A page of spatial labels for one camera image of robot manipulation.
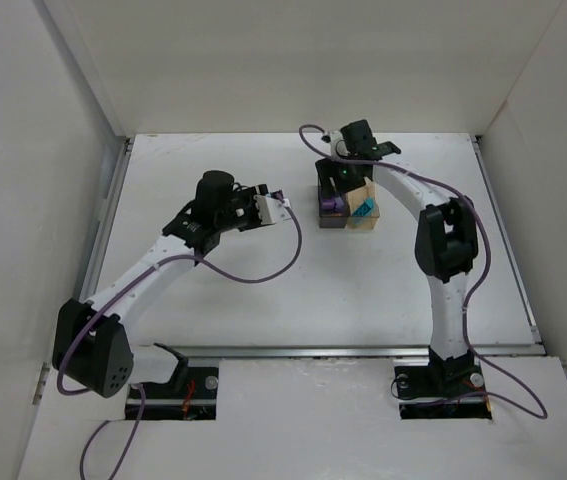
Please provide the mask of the purple arch lego piece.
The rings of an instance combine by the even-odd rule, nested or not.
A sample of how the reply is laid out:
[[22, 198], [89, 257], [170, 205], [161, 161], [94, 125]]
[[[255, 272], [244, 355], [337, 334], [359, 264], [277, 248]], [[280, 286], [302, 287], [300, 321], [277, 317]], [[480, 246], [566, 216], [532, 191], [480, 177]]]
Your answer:
[[322, 211], [342, 212], [346, 206], [342, 197], [322, 198], [320, 200], [320, 209]]

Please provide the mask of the teal lego with purple arch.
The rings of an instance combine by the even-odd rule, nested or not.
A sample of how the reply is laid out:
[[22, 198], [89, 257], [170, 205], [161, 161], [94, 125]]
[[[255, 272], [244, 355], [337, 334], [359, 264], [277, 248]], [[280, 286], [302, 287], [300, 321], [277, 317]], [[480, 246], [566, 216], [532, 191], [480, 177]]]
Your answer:
[[379, 216], [379, 210], [376, 200], [373, 197], [366, 197], [352, 210], [350, 216], [355, 219], [377, 218]]

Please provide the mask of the teal curved lego brick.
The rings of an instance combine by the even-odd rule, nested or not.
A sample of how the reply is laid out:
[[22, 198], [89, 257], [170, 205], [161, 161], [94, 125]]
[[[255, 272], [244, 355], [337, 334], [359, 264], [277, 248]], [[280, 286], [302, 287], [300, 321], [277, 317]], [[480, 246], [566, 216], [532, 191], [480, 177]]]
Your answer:
[[285, 201], [285, 197], [282, 191], [274, 191], [271, 193], [271, 196], [278, 200], [279, 202], [283, 203]]

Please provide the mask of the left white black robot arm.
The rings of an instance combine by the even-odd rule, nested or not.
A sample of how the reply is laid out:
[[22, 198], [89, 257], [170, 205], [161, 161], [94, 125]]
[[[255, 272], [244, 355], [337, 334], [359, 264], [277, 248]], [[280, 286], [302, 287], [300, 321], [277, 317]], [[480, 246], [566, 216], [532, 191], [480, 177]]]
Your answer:
[[134, 346], [131, 331], [177, 279], [203, 264], [222, 234], [263, 227], [268, 197], [264, 184], [240, 187], [225, 171], [205, 172], [140, 260], [95, 295], [62, 305], [52, 358], [58, 391], [110, 398], [128, 385], [177, 382], [184, 356], [165, 345]]

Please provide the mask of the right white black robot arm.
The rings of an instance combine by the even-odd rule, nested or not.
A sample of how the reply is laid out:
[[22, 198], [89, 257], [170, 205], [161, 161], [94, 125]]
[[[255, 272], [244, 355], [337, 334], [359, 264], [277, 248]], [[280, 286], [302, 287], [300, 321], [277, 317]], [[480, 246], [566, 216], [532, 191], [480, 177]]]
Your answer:
[[417, 220], [414, 255], [428, 281], [432, 307], [429, 365], [444, 380], [468, 372], [476, 354], [467, 334], [473, 292], [467, 284], [479, 253], [478, 238], [486, 236], [473, 203], [452, 186], [385, 162], [384, 157], [401, 150], [390, 141], [380, 143], [365, 120], [332, 131], [312, 128], [330, 148], [323, 158], [335, 171], [340, 192], [371, 180]]

